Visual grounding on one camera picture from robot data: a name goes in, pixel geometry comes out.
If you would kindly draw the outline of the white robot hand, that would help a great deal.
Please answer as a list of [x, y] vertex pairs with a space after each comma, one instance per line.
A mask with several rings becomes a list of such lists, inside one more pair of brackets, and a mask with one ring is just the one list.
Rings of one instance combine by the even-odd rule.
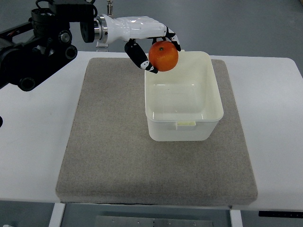
[[158, 42], [158, 39], [167, 41], [174, 44], [178, 52], [181, 51], [176, 33], [148, 16], [111, 18], [105, 14], [98, 15], [94, 19], [94, 33], [95, 39], [102, 44], [110, 44], [117, 39], [126, 41], [125, 52], [133, 63], [138, 68], [155, 74], [158, 70], [148, 60], [135, 39], [152, 38], [152, 45]]

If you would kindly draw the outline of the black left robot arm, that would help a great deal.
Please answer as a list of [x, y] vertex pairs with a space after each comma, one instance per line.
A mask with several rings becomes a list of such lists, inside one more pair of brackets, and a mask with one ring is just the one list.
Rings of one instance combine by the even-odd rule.
[[72, 44], [70, 23], [78, 22], [86, 43], [98, 41], [102, 46], [121, 39], [125, 52], [140, 69], [157, 73], [138, 40], [151, 39], [154, 44], [166, 42], [177, 52], [181, 47], [177, 35], [150, 17], [112, 17], [113, 2], [107, 2], [107, 13], [98, 14], [92, 0], [50, 0], [48, 7], [37, 6], [31, 18], [0, 34], [0, 85], [16, 85], [31, 91], [66, 66], [77, 56]]

